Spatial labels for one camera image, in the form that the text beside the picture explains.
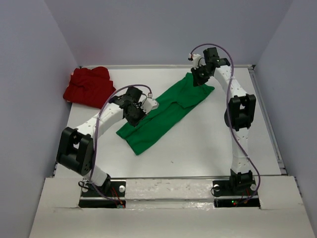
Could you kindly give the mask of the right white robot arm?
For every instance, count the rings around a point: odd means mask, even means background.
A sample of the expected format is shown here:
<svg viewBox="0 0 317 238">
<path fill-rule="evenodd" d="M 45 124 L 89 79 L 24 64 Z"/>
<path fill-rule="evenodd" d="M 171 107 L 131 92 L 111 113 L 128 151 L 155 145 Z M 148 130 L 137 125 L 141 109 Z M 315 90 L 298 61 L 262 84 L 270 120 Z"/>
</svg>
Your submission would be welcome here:
<svg viewBox="0 0 317 238">
<path fill-rule="evenodd" d="M 232 164 L 227 180 L 215 180 L 211 188 L 214 197 L 246 196 L 252 194 L 256 182 L 252 172 L 254 163 L 248 154 L 249 129 L 254 121 L 256 97 L 247 93 L 234 76 L 231 57 L 221 58 L 217 48 L 208 48 L 203 55 L 190 52 L 191 73 L 195 87 L 214 77 L 226 95 L 224 121 L 232 140 Z"/>
</svg>

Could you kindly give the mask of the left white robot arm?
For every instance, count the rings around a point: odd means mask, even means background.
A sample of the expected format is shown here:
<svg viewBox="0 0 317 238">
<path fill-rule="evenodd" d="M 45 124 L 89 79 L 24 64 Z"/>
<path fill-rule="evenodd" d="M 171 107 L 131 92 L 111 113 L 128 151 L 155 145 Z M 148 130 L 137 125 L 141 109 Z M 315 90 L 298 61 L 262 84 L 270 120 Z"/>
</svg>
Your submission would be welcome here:
<svg viewBox="0 0 317 238">
<path fill-rule="evenodd" d="M 158 105 L 152 92 L 142 100 L 144 93 L 140 87 L 140 84 L 124 86 L 126 92 L 122 95 L 116 90 L 96 115 L 75 128 L 66 127 L 61 133 L 57 163 L 90 182 L 99 196 L 109 192 L 111 177 L 96 165 L 98 139 L 121 120 L 137 126 Z"/>
</svg>

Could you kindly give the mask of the green t-shirt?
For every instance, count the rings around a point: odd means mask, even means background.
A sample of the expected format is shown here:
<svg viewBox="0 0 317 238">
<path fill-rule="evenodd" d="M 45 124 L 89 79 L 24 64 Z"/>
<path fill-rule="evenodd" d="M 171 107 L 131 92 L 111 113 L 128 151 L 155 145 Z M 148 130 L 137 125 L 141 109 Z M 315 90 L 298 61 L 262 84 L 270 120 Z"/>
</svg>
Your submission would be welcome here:
<svg viewBox="0 0 317 238">
<path fill-rule="evenodd" d="M 127 142 L 135 155 L 140 155 L 157 143 L 214 90 L 213 86 L 193 85 L 193 75 L 187 73 L 159 97 L 152 110 L 136 127 L 124 124 L 116 134 Z"/>
</svg>

